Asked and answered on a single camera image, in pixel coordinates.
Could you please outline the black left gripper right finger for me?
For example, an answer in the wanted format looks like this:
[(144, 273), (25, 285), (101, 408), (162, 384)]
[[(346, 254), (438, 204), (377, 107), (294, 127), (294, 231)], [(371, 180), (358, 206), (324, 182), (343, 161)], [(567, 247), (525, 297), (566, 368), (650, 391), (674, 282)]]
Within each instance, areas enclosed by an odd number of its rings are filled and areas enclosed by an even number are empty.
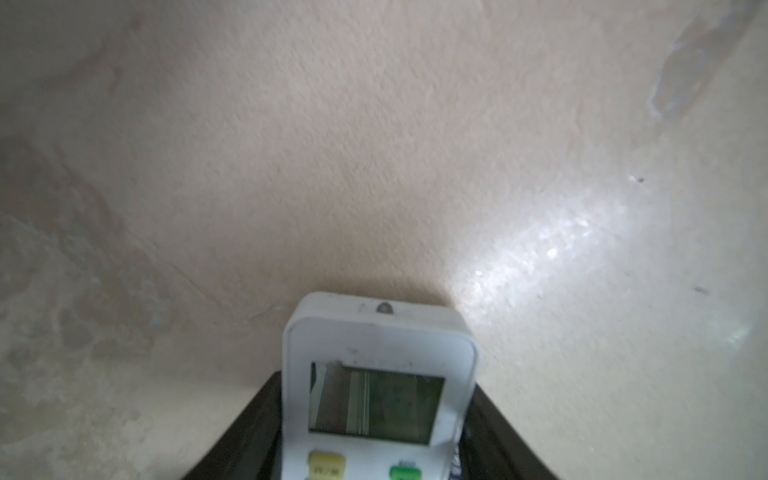
[(480, 385), (467, 410), (458, 455), (462, 479), (557, 479)]

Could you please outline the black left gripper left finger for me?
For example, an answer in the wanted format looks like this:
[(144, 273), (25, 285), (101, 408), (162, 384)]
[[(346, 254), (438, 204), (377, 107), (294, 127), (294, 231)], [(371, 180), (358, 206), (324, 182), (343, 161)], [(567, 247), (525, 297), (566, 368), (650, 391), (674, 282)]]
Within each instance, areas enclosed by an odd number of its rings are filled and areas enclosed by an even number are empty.
[(281, 373), (277, 371), (183, 479), (280, 479), (281, 386)]

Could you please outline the white remote control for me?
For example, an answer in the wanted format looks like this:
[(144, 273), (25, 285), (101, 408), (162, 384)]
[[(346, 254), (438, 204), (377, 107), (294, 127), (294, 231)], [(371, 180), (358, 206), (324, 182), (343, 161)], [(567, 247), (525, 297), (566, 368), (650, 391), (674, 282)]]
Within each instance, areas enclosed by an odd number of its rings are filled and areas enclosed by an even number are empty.
[(282, 341), (285, 479), (447, 479), (480, 347), (454, 309), (315, 292)]

